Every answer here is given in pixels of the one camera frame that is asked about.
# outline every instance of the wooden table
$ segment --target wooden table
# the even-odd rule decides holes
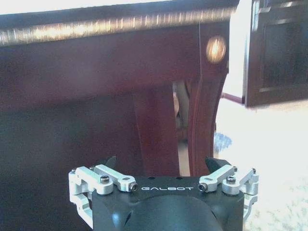
[[[178,176],[175,81],[192,82],[190,170],[207,174],[236,4],[0,15],[0,229],[84,230],[68,200],[72,167],[115,155],[125,174]]]

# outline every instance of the black screw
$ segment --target black screw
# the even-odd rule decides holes
[[[104,175],[104,176],[101,176],[101,183],[108,183],[109,182],[109,176],[106,176],[106,175]]]
[[[137,183],[131,183],[130,185],[129,185],[129,191],[130,192],[134,192],[134,191],[136,191],[138,189],[138,184]]]
[[[207,184],[204,184],[204,183],[200,183],[198,185],[198,189],[202,192],[205,192],[207,190]]]
[[[229,184],[234,184],[236,181],[236,178],[234,176],[227,176],[226,181]]]

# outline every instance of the cabinet door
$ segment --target cabinet door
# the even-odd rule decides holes
[[[308,4],[255,1],[245,104],[308,98]]]

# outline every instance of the silver linkage arm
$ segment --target silver linkage arm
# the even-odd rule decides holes
[[[214,192],[217,186],[229,175],[234,174],[234,168],[231,165],[225,165],[217,171],[207,176],[202,176],[199,179],[199,190],[202,192]]]
[[[74,168],[69,174],[69,197],[76,204],[80,217],[93,229],[93,215],[89,205],[92,192],[99,195],[113,192],[114,184],[123,192],[135,191],[138,187],[135,178],[125,176],[104,165]]]
[[[109,176],[117,188],[122,192],[132,192],[137,190],[137,183],[134,177],[123,175],[105,165],[97,165],[94,172]]]
[[[202,192],[213,192],[222,183],[222,191],[226,195],[237,195],[244,193],[244,221],[250,215],[251,206],[258,199],[259,175],[254,168],[238,171],[237,167],[225,165],[217,171],[199,179],[199,190]]]

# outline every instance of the floor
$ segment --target floor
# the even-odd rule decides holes
[[[258,202],[246,231],[308,231],[308,101],[246,109],[221,99],[217,132],[232,144],[214,157],[251,166],[260,175]],[[187,145],[180,169],[189,175]]]

